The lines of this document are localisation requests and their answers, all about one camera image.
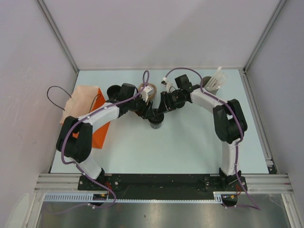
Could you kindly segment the dark single cup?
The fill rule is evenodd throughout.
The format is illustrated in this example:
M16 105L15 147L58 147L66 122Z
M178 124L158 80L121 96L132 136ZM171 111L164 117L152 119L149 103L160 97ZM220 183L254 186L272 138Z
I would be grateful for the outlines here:
M162 121L149 120L150 127L153 129L159 129L162 126Z

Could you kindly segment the orange paper bag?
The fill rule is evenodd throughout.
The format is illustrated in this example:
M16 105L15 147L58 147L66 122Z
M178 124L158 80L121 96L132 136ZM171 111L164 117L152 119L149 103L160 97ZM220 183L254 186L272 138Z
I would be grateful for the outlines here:
M68 116L83 116L101 107L104 103L105 98L99 87L78 85L66 102L60 124L63 124ZM93 133L93 148L102 149L109 126L110 124L107 123Z

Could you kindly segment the black cup lid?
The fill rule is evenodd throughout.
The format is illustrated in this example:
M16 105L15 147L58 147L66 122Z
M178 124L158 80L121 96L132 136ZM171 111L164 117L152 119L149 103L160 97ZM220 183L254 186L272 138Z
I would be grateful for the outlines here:
M151 124L161 124L164 120L164 114L159 114L157 109L152 109L152 115L148 118Z

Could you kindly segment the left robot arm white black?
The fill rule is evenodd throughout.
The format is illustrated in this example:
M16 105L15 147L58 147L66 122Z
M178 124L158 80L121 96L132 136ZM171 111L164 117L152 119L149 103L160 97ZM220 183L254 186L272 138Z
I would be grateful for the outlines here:
M92 155L93 135L105 125L128 111L137 112L143 118L153 116L149 107L156 88L150 84L141 84L139 88L132 84L113 85L107 89L108 100L100 107L82 116L68 116L64 119L56 143L61 152L62 162L66 158L87 178L88 184L95 190L105 184L104 170Z

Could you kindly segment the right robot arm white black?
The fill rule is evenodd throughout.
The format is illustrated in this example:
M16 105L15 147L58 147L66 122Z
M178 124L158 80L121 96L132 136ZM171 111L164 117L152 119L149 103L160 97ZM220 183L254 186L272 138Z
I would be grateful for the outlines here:
M247 122L240 103L236 99L224 101L203 88L203 80L193 85L187 75L175 78L178 89L171 91L167 77L162 82L167 91L161 93L158 113L166 113L181 108L186 102L198 105L213 115L216 136L222 142L222 162L219 168L219 185L223 190L246 191L246 183L241 180L239 167L239 144L244 139Z

